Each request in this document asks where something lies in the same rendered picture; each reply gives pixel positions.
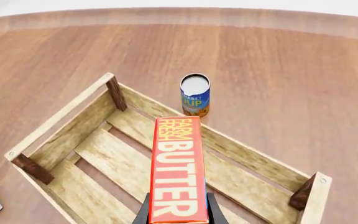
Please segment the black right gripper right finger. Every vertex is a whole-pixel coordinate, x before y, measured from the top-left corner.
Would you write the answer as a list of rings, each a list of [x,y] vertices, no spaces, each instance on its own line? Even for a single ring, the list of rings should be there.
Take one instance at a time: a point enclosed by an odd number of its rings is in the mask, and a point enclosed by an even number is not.
[[[213,193],[207,193],[209,224],[229,224]]]

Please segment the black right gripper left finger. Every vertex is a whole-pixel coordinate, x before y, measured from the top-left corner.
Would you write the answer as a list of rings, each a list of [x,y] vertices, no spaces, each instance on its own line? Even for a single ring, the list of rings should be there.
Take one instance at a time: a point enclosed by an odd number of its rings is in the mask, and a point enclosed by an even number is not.
[[[140,210],[131,224],[149,224],[150,194],[147,193]]]

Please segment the red butter box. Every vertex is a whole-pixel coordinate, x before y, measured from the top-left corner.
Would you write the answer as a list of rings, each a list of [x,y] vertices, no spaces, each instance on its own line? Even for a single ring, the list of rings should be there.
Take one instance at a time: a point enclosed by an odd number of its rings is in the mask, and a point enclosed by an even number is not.
[[[208,224],[201,123],[197,116],[155,121],[150,224]]]

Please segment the wooden slat tray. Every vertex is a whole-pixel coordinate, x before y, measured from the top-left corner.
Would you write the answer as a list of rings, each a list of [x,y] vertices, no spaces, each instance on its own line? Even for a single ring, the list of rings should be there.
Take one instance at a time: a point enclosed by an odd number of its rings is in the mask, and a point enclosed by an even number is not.
[[[150,188],[151,160],[113,136],[116,128],[147,149],[154,118],[175,111],[107,73],[13,147],[6,158],[70,222],[131,224],[138,212],[76,166],[83,159],[137,201]],[[270,224],[321,224],[332,179],[307,176],[201,126],[206,183]]]

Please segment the blue soup tin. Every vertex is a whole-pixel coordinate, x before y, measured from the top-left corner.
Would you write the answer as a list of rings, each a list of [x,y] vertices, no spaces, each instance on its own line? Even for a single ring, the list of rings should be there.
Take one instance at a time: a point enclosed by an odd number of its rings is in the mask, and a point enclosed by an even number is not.
[[[187,116],[204,117],[209,112],[211,84],[203,74],[192,73],[180,82],[181,106]]]

